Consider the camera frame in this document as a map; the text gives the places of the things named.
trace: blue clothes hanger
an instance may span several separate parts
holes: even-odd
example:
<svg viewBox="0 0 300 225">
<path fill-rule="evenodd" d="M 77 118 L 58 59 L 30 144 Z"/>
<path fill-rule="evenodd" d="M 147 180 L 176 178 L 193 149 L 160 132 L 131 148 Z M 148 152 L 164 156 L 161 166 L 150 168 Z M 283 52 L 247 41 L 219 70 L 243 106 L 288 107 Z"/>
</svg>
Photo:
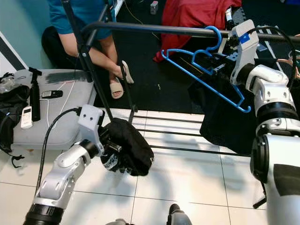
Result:
<svg viewBox="0 0 300 225">
<path fill-rule="evenodd" d="M 170 63 L 172 63 L 174 66 L 178 67 L 179 69 L 181 69 L 183 72 L 185 72 L 186 74 L 190 75 L 192 78 L 194 78 L 195 80 L 197 80 L 199 83 L 203 84 L 205 87 L 207 87 L 209 90 L 211 90 L 212 92 L 216 93 L 217 95 L 219 95 L 222 99 L 224 99 L 225 101 L 227 101 L 228 103 L 230 103 L 231 105 L 233 105 L 234 107 L 236 107 L 237 109 L 239 109 L 240 111 L 242 111 L 243 113 L 248 113 L 251 111 L 251 107 L 248 106 L 247 109 L 243 109 L 241 108 L 241 104 L 243 103 L 243 101 L 245 100 L 245 97 L 243 96 L 243 94 L 241 93 L 241 91 L 239 90 L 239 88 L 235 85 L 233 85 L 234 90 L 237 92 L 237 94 L 240 97 L 240 101 L 238 103 L 233 102 L 232 100 L 230 100 L 229 98 L 227 98 L 226 96 L 224 96 L 223 94 L 221 94 L 220 92 L 218 92 L 216 89 L 214 89 L 213 87 L 209 86 L 207 83 L 205 83 L 204 81 L 202 81 L 200 78 L 196 77 L 194 74 L 192 74 L 191 72 L 189 72 L 188 70 L 186 70 L 185 68 L 183 68 L 182 66 L 178 65 L 176 62 L 174 62 L 173 60 L 171 60 L 169 58 L 169 52 L 178 52 L 178 53 L 185 53 L 185 54 L 189 54 L 192 56 L 192 65 L 197 67 L 198 69 L 200 69 L 201 71 L 209 74 L 209 75 L 213 75 L 213 70 L 207 70 L 206 68 L 202 67 L 201 65 L 199 65 L 198 63 L 195 62 L 195 57 L 197 54 L 199 53 L 203 53 L 209 57 L 212 57 L 210 51 L 216 50 L 220 47 L 221 41 L 222 41 L 222 36 L 220 31 L 214 27 L 214 26 L 208 26 L 206 27 L 206 29 L 209 30 L 213 30 L 218 37 L 218 42 L 216 46 L 213 47 L 207 47 L 205 50 L 197 50 L 195 52 L 190 52 L 187 50 L 183 50 L 183 49 L 177 49 L 177 48 L 172 48 L 172 49 L 167 49 L 166 50 L 166 55 L 164 54 L 164 50 L 161 50 L 161 55 L 163 56 L 163 58 L 167 61 L 169 61 Z"/>
</svg>

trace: foot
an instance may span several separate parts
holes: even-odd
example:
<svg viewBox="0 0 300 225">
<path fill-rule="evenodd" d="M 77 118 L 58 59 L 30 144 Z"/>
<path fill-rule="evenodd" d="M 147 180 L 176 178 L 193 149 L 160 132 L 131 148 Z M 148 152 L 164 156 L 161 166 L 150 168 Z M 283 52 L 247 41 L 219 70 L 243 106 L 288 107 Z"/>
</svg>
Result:
<svg viewBox="0 0 300 225">
<path fill-rule="evenodd" d="M 109 74 L 109 83 L 110 83 L 110 84 L 111 84 L 111 83 L 118 83 L 118 81 L 117 81 L 115 75 Z M 114 97 L 118 97 L 118 96 L 120 96 L 121 93 L 122 93 L 122 91 L 116 91 L 116 92 L 112 93 L 112 95 L 113 95 Z"/>
</svg>

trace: white tile floor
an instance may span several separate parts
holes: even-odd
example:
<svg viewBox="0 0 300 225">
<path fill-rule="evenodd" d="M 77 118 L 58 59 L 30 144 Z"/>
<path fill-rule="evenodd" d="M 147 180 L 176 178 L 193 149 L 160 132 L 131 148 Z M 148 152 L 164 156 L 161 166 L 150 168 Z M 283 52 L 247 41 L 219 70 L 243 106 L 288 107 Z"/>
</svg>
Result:
<svg viewBox="0 0 300 225">
<path fill-rule="evenodd" d="M 129 110 L 112 109 L 128 119 Z M 139 111 L 137 115 L 202 121 L 203 115 Z M 139 129 L 199 134 L 201 124 L 135 118 Z M 230 151 L 202 137 L 141 132 L 151 145 Z M 250 173 L 249 158 L 153 149 L 155 161 L 145 177 L 105 170 L 94 158 L 64 213 L 62 225 L 105 225 L 124 218 L 135 225 L 165 225 L 172 203 L 178 203 L 194 225 L 266 225 L 262 188 Z M 37 180 L 41 151 L 16 150 L 26 156 L 22 168 L 14 169 L 0 153 L 0 225 L 20 225 L 28 211 Z M 51 169 L 59 151 L 46 155 L 44 172 Z"/>
</svg>

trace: teal wall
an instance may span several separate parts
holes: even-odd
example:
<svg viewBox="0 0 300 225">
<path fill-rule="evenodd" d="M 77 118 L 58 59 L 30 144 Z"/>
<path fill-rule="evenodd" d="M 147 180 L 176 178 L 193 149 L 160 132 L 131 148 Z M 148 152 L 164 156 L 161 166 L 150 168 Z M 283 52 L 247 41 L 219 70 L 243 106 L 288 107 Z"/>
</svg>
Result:
<svg viewBox="0 0 300 225">
<path fill-rule="evenodd" d="M 27 66 L 52 68 L 41 45 L 50 25 L 47 0 L 0 0 L 0 31 Z"/>
</svg>

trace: gray cushion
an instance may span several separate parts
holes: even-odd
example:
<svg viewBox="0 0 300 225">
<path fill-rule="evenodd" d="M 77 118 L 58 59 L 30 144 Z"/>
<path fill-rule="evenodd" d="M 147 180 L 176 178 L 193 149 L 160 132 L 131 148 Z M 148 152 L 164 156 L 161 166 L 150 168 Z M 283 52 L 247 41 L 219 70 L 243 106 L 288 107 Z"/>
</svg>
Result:
<svg viewBox="0 0 300 225">
<path fill-rule="evenodd" d="M 93 88 L 93 82 L 88 83 L 85 79 L 83 71 L 69 69 L 50 69 L 41 70 L 42 76 L 39 76 L 37 81 L 40 88 L 40 94 L 46 90 L 57 90 L 62 82 L 67 82 L 61 90 L 63 96 L 49 100 L 49 125 L 59 115 L 60 110 L 65 103 L 67 96 L 71 90 L 75 80 L 71 95 L 63 109 L 63 111 L 83 104 L 93 104 L 96 92 Z M 16 81 L 31 87 L 31 73 L 27 70 L 20 70 L 15 73 Z M 14 145 L 21 145 L 26 149 L 42 149 L 44 137 L 48 129 L 47 125 L 47 101 L 40 101 L 41 120 L 33 122 L 33 127 L 29 129 L 21 129 L 20 123 L 14 128 Z M 75 112 L 70 112 L 64 115 L 57 123 L 55 129 L 50 132 L 48 139 L 48 149 L 67 150 L 78 139 L 78 116 Z"/>
</svg>

